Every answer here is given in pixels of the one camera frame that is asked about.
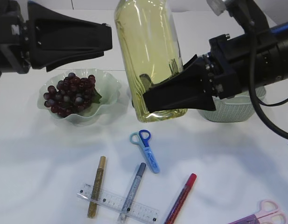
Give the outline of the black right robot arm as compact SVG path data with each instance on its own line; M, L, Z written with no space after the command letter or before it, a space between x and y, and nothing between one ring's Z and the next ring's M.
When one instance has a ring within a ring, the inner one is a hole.
M192 57L178 75L143 94L149 112L173 109L214 111L214 97L231 98L248 90L250 37L210 39L211 50ZM257 36L255 86L288 79L288 22Z

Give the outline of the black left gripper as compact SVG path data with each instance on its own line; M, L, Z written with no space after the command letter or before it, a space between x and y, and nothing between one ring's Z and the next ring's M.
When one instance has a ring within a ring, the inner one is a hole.
M112 49L112 28L72 18L28 2L28 21L16 0L0 0L0 74L47 72L68 63L102 57Z

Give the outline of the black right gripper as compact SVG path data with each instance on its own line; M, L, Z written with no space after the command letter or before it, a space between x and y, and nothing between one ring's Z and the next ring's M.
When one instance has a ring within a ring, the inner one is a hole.
M209 40L209 62L214 74L216 95L230 98L248 90L251 39L243 34L227 39L220 35ZM273 48L277 39L271 33L257 36L255 86L264 86L274 81ZM203 57L194 55L174 77L151 87L143 94L149 112L173 109L199 109L215 111L213 89Z

